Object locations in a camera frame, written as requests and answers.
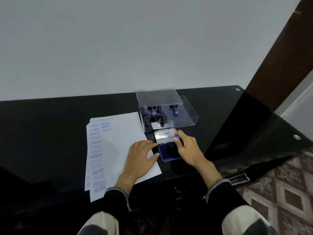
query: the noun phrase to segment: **white wall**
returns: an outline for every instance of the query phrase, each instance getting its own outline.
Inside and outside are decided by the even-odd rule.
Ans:
[[[313,71],[275,111],[313,141]]]
[[[299,0],[1,0],[0,101],[245,88]]]

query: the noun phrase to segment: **glossy black tabletop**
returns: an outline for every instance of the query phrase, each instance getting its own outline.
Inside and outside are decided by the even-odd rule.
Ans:
[[[199,115],[194,136],[219,170],[249,166],[305,150],[313,143],[239,86],[177,90]],[[138,110],[135,93],[0,102],[0,208],[84,192],[90,118]],[[136,185],[196,173],[182,159],[158,164],[161,175]]]

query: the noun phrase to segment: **paper sheet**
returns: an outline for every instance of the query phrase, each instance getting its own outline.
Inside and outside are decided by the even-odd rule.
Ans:
[[[137,112],[109,117],[91,118],[86,126],[87,161],[85,190],[90,190],[90,201],[104,196],[105,190],[115,185],[122,173],[129,147],[146,140]],[[148,158],[153,155],[150,150]],[[161,174],[156,162],[138,182]]]

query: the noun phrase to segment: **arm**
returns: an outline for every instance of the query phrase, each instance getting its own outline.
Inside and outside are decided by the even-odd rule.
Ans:
[[[193,166],[203,178],[208,192],[205,196],[210,211],[214,213],[214,223],[223,234],[277,234],[269,222],[241,197],[227,179],[223,179],[214,164],[208,161],[199,149],[196,139],[178,130],[182,142],[174,137],[178,152],[186,163]]]
[[[118,234],[129,212],[128,196],[135,182],[152,168],[159,153],[147,159],[148,152],[157,143],[150,140],[135,142],[129,149],[122,174],[114,187],[106,190],[101,212],[94,214],[81,228],[78,235]]]

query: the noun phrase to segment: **floor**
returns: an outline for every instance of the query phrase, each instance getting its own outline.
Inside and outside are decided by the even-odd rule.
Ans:
[[[313,149],[295,156],[254,183],[237,187],[237,191],[279,234],[313,234]],[[156,209],[134,219],[132,229],[127,232],[169,234],[179,210],[179,205]]]

